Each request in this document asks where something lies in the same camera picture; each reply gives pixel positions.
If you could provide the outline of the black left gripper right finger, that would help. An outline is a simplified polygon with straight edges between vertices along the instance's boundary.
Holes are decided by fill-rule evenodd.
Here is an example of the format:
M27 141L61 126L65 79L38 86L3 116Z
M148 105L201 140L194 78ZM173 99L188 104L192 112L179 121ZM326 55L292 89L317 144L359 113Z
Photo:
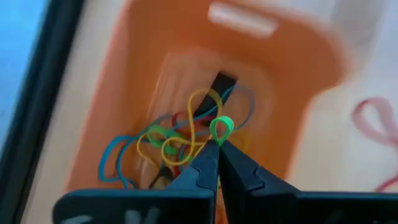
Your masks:
M398 224L398 194L302 191L229 141L219 173L229 224Z

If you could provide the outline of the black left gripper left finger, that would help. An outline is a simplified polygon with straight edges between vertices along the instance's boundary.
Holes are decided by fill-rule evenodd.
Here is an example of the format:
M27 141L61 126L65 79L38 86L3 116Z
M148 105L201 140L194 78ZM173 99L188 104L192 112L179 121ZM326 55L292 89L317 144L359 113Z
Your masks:
M214 224L219 149L205 144L163 190L85 189L53 207L54 224Z

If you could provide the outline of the black rubber band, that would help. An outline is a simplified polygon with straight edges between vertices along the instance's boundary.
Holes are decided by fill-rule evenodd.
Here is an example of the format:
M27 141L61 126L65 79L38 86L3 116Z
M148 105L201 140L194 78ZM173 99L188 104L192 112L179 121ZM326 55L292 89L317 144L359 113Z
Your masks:
M163 166L160 171L158 172L155 179L150 183L150 189L165 189L166 186L169 185L174 180L174 173L172 170L167 167Z

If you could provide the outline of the yellow rubber band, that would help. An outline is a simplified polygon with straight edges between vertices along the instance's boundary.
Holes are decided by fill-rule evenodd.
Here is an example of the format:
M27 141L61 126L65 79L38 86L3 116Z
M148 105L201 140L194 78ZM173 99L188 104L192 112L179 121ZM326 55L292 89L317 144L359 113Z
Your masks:
M206 142L196 142L194 117L193 117L193 111L192 111L192 101L193 101L194 97L199 95L200 93L204 93L204 92L205 92L205 89L197 90L189 97L189 100L188 100L187 111L188 111L188 124L190 127L191 140L187 140L187 139L180 138L180 137L169 137L162 144L161 156L162 156L163 161L169 166L179 166L179 165L186 163L189 160L189 158L195 158L199 154L199 152L204 148L204 146L206 144ZM180 144L189 145L190 149L189 149L188 156L185 157L184 159L182 159L181 161L177 161L177 162L171 161L170 159L168 159L165 155L165 147L169 145L169 142L178 142Z
M139 137L139 139L137 140L137 145L136 145L136 150L137 153L144 158L145 160L147 160L151 165L153 165L154 167L158 168L159 165L158 163L156 163L153 159L151 159L149 156L145 155L142 151L141 151L141 142L144 140L144 138L146 138L146 140L153 145L156 148L161 148L163 146L164 141L160 140L160 139L156 139L155 137L153 137L149 132L144 133L142 136ZM176 155L177 154L177 149L174 148L173 146L170 145L166 145L165 146L165 153L166 154L170 154L170 155Z

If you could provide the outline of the green rubber band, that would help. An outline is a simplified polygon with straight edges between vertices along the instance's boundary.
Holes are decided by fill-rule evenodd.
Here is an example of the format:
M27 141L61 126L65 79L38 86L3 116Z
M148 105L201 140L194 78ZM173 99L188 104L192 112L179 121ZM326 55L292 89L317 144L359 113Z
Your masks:
M221 137L217 133L217 124L221 123L225 126L226 130ZM213 139L217 143L218 147L221 147L223 143L229 138L229 135L234 131L234 122L229 116L220 116L215 118L210 123L210 133Z
M179 134L178 132L171 131L171 133L169 133L168 129L165 129L165 128L163 128L160 125L157 125L157 124L152 125L149 128L148 132L147 132L147 138L148 138L149 142L154 147L159 148L159 149L162 147L162 145L164 143L164 140L155 138L154 134L159 134L159 135L161 135L161 136L163 136L165 138L169 138L169 137L180 137L180 138L183 138L183 136L181 134ZM175 155L178 154L178 149L176 149L176 148L174 148L172 146L169 146L169 145L165 146L164 151L165 151L166 154L169 154L171 156L175 156Z

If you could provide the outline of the red rubber band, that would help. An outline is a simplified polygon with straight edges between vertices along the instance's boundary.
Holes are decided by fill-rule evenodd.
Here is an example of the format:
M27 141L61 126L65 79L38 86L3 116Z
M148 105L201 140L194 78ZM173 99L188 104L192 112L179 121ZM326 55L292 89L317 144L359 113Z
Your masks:
M172 116L172 126L176 126L179 123L178 117L181 114L183 114L183 112L175 113ZM195 130L199 131L199 130L203 129L204 127L208 127L210 125L211 121L215 118L216 118L215 115L207 115L202 118L198 118L197 120L194 121ZM190 137L190 129L177 128L176 132L181 134L182 136Z
M382 131L378 131L363 116L365 107L369 105L375 108ZM353 109L351 119L364 137L393 148L398 156L398 124L394 117L394 108L387 98L375 96L359 102Z

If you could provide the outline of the blue rubber band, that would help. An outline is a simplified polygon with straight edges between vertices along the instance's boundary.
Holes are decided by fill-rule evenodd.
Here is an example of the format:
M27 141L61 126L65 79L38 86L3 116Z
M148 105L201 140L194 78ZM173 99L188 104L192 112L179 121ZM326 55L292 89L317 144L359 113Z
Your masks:
M137 184L134 180L128 179L123 175L122 172L122 164L123 164L123 155L129 148L129 146L138 139L137 136L116 136L110 143L106 146L99 165L98 165L98 178L102 182L121 182L125 189L129 187L137 188ZM121 142L125 142L124 146L118 152L115 169L116 169L116 177L107 177L105 176L105 165L113 152L113 150L120 144Z
M254 112L256 103L255 103L254 93L252 92L252 90L247 88L247 87L245 87L245 86L240 86L240 85L228 88L221 96L215 90L209 89L208 96L216 96L216 99L213 100L213 102L216 103L216 105L214 105L212 108L210 108L209 110L205 111L204 113L194 117L193 121L195 123L196 122L200 123L200 122L204 121L207 118L209 118L210 121L211 121L212 119L215 118L216 115L220 115L221 113L218 112L218 109L219 109L218 103L221 103L220 107L222 108L223 107L223 103L227 100L227 98L229 97L229 94L232 91L234 91L234 90L245 92L248 95L248 98L249 98L249 113L246 116L245 120L240 125L236 126L234 129L238 130L238 129L243 128L246 125L246 123L251 119L251 116L252 116L252 114ZM155 128L159 128L158 124L162 120L168 119L168 118L172 118L173 125L172 125L172 129L170 129L169 131L168 130L165 131L166 136L171 136L172 131L176 131L177 129L179 129L179 128L183 127L183 126L189 125L188 120L178 123L176 121L177 114L174 114L173 116L165 115L165 116L159 117L157 120L155 120L147 128L147 131L154 131Z

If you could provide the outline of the small black block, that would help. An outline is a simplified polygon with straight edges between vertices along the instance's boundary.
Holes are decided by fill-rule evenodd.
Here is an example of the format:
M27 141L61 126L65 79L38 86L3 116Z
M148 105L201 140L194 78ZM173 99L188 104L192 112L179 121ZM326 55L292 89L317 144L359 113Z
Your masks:
M215 90L221 96L228 88L236 86L237 80L238 79L236 77L228 75L227 73L218 72L209 89ZM216 96L208 96L209 89L206 90L202 101L193 112L193 117L204 113L216 105L216 103L213 102L213 100L216 99Z

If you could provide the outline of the orange plastic bin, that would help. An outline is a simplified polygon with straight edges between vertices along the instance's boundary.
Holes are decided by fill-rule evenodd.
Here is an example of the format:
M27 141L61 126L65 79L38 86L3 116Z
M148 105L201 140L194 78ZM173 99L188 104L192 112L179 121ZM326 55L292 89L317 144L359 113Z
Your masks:
M250 6L236 0L130 0L114 30L91 103L67 193L85 189L150 189L163 166L174 180L194 158L167 165L161 148L146 138L123 155L122 172L136 182L102 182L98 165L116 136L137 136L159 117L183 112L189 97L194 112L218 72L236 77L236 86L252 90L255 109L246 125L229 135L236 148L276 176L285 177L310 100L337 85L345 59L333 36L291 11ZM221 108L234 127L249 113L249 98L234 90ZM215 223L228 224L223 193L216 193Z

